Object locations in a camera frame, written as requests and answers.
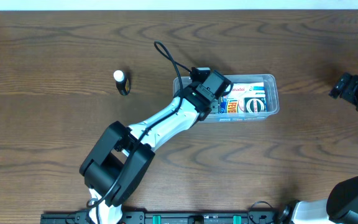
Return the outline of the blue Kool Fever box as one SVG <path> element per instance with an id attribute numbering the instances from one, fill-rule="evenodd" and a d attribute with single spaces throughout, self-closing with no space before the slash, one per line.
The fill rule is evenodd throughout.
<path id="1" fill-rule="evenodd" d="M 219 113 L 242 114 L 244 109 L 244 99 L 230 99 L 222 97 L 219 99 Z"/>

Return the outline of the white Panadol packet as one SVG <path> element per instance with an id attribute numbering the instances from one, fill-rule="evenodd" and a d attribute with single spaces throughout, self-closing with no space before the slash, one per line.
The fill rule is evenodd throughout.
<path id="1" fill-rule="evenodd" d="M 235 83 L 226 97 L 240 100 L 244 98 L 265 97 L 264 83 Z"/>

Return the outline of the dark green round-logo box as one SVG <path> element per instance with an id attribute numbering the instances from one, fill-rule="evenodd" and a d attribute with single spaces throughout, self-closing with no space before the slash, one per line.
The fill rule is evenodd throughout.
<path id="1" fill-rule="evenodd" d="M 267 111 L 264 97 L 244 98 L 244 109 L 246 113 L 260 113 Z"/>

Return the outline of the small black white-capped bottle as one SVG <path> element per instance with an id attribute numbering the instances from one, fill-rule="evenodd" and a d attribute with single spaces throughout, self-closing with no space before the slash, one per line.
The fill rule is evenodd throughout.
<path id="1" fill-rule="evenodd" d="M 116 88 L 122 96 L 126 96 L 130 93 L 131 84 L 128 77 L 122 70 L 116 70 L 113 73 L 114 80 L 116 82 Z"/>

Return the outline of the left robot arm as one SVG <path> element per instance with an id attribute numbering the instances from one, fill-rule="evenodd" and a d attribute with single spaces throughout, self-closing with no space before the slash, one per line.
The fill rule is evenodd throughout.
<path id="1" fill-rule="evenodd" d="M 174 135 L 203 121 L 212 102 L 232 90 L 232 82 L 216 70 L 190 73 L 170 104 L 145 121 L 125 126 L 116 121 L 102 133 L 80 166 L 93 193 L 88 209 L 93 223 L 112 223 L 113 209 L 122 205 L 140 184 L 156 150 Z"/>

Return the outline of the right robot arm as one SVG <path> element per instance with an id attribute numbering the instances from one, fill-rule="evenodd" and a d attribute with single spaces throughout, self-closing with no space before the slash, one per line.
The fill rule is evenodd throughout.
<path id="1" fill-rule="evenodd" d="M 342 98 L 358 112 L 358 75 L 344 73 L 329 92 Z M 349 223 L 358 224 L 358 176 L 338 183 L 324 200 L 295 201 L 286 205 L 275 223 Z"/>

